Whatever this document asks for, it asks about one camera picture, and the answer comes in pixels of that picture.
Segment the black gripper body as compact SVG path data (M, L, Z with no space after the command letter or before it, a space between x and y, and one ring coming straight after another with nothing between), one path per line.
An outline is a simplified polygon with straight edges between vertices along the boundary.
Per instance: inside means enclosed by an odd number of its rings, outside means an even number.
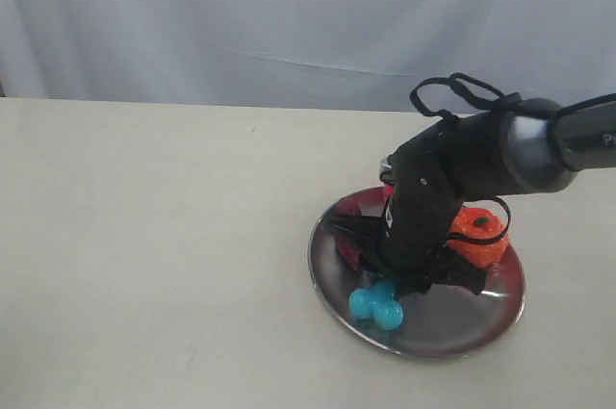
M462 204L486 198L486 128L436 123L390 156L394 192L378 265L397 281L431 274Z

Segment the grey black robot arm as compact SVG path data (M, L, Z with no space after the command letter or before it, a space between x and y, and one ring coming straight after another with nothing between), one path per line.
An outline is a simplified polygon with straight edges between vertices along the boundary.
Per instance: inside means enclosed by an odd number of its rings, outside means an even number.
M585 169L615 165L615 98L562 108L510 95L506 106L442 119L400 145L383 164L394 185L380 216L330 210L326 230L360 252L360 265L393 280L402 294L433 285L484 289L487 273L449 242L494 243L450 227L463 204L506 195L560 192Z

